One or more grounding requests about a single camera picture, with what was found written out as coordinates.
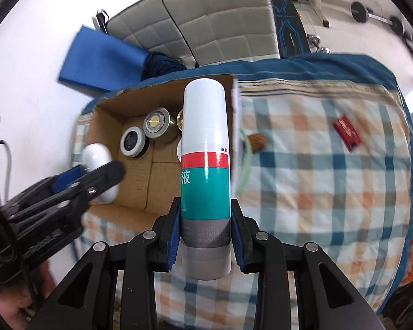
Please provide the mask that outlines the left hand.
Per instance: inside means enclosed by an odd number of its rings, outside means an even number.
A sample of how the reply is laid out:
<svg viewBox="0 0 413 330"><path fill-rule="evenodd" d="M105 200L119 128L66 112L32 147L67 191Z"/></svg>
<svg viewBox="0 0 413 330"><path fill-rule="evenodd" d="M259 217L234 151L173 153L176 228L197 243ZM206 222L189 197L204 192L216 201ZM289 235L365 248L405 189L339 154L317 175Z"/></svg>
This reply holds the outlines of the left hand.
<svg viewBox="0 0 413 330"><path fill-rule="evenodd" d="M55 280L50 272L50 261L47 260L39 267L41 285L39 290L47 299L56 287ZM32 298L26 282L19 282L0 290L0 314L6 323L15 330L24 330L28 321L21 313L21 309L28 308Z"/></svg>

